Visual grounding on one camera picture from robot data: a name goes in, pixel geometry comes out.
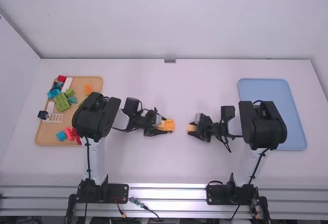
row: metal frame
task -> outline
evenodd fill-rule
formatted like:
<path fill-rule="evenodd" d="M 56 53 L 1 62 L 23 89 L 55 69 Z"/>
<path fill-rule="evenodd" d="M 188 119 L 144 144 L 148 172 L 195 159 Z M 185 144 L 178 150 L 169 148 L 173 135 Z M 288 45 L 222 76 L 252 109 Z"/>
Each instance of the metal frame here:
<path fill-rule="evenodd" d="M 235 206 L 209 206 L 205 184 L 129 184 L 129 196 L 140 199 L 161 218 L 230 218 Z M 68 197 L 77 186 L 0 186 L 0 215 L 64 216 Z M 272 219 L 328 220 L 328 189 L 260 188 L 268 198 Z M 83 203 L 74 215 L 84 215 Z M 128 217 L 154 217 L 138 206 L 120 205 Z M 88 216 L 120 217 L 115 204 L 91 203 Z M 249 207 L 241 206 L 235 218 L 251 218 Z"/>

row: white wall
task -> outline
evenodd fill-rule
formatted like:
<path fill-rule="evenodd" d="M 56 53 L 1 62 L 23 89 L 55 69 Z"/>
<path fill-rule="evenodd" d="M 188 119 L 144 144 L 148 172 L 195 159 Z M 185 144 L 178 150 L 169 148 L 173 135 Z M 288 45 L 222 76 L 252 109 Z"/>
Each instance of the white wall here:
<path fill-rule="evenodd" d="M 310 58 L 328 95 L 328 0 L 0 0 L 45 58 Z"/>
<path fill-rule="evenodd" d="M 1 164 L 40 58 L 1 15 L 0 17 Z"/>

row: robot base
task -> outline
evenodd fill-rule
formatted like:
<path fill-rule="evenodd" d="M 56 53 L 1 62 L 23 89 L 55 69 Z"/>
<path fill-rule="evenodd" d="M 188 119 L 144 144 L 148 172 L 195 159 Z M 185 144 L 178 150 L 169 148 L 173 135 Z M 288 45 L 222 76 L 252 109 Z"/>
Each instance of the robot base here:
<path fill-rule="evenodd" d="M 78 185 L 76 202 L 84 203 L 127 203 L 129 196 L 129 185 L 109 184 L 108 175 L 101 186 L 95 185 L 93 180 L 82 180 Z"/>
<path fill-rule="evenodd" d="M 233 181 L 233 174 L 226 185 L 207 185 L 206 187 L 208 205 L 251 205 L 254 198 L 258 198 L 257 187 L 253 185 L 237 187 Z"/>

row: green lego brick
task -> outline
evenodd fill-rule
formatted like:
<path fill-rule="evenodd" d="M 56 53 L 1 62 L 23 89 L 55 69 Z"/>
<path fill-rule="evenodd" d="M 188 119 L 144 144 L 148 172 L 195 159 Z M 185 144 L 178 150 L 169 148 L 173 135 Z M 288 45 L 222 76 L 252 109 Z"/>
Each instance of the green lego brick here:
<path fill-rule="evenodd" d="M 59 111 L 65 111 L 71 107 L 64 93 L 55 96 L 53 100 L 55 101 L 57 110 Z"/>
<path fill-rule="evenodd" d="M 67 89 L 65 94 L 66 94 L 66 97 L 72 97 L 72 96 L 74 96 L 75 92 L 73 89 Z"/>

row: orange lego brick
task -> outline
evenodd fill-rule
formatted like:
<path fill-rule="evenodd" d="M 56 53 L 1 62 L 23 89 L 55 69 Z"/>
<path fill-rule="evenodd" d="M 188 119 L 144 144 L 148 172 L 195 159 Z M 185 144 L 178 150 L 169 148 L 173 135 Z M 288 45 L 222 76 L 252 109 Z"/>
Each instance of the orange lego brick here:
<path fill-rule="evenodd" d="M 162 131 L 174 132 L 175 129 L 174 120 L 172 119 L 162 120 L 161 125 L 156 126 L 156 129 Z"/>
<path fill-rule="evenodd" d="M 85 84 L 84 85 L 84 92 L 86 95 L 90 95 L 92 92 L 91 85 L 90 84 Z"/>

